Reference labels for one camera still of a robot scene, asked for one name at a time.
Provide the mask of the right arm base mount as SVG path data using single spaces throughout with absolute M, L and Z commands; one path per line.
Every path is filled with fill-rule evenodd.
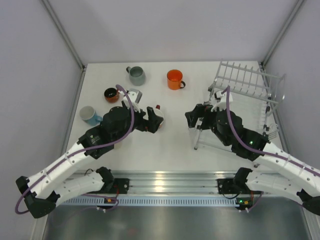
M 217 180 L 218 193 L 227 199 L 235 199 L 240 194 L 250 194 L 251 190 L 247 187 L 246 182 L 249 173 L 253 170 L 241 167 L 233 178 L 219 178 Z

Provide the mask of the grey ceramic mug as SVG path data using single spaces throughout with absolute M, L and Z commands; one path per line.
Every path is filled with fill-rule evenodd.
M 140 66 L 127 67 L 126 71 L 129 75 L 129 80 L 134 86 L 141 86 L 146 82 L 146 75 Z

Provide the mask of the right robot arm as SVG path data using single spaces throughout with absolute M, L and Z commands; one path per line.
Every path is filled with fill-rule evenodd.
M 211 130 L 238 157 L 264 165 L 279 174 L 271 176 L 241 167 L 231 183 L 238 193 L 252 191 L 279 195 L 319 215 L 319 170 L 284 152 L 265 135 L 245 128 L 242 118 L 232 111 L 214 110 L 212 105 L 197 104 L 184 115 L 189 128 L 194 128 L 201 120 L 200 129 Z

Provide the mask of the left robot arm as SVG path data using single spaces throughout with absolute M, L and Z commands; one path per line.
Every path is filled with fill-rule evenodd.
M 113 191 L 115 179 L 111 170 L 97 170 L 72 180 L 68 178 L 81 167 L 113 150 L 115 144 L 132 131 L 155 133 L 164 121 L 159 109 L 131 110 L 113 107 L 99 125 L 90 128 L 60 158 L 35 175 L 21 176 L 15 182 L 27 212 L 35 219 L 51 213 L 63 202 L 87 193 L 107 194 Z

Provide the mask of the red floral mug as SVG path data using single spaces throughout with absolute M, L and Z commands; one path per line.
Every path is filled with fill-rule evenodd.
M 159 104 L 156 105 L 156 107 L 153 109 L 153 111 L 158 118 L 161 118 L 161 122 L 158 127 L 158 129 L 160 129 L 165 121 L 165 116 L 164 116 L 163 112 L 161 111 L 161 106 Z

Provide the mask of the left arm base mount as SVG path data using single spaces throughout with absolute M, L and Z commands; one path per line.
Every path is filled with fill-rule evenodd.
M 103 186 L 96 191 L 97 194 L 127 194 L 130 180 L 128 178 L 115 178 L 110 169 L 100 167 L 96 170 L 102 177 Z

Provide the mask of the orange mug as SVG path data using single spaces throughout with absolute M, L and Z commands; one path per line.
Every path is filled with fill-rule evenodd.
M 186 83 L 183 81 L 183 73 L 180 70 L 172 69 L 168 71 L 166 77 L 169 89 L 179 90 L 186 87 Z

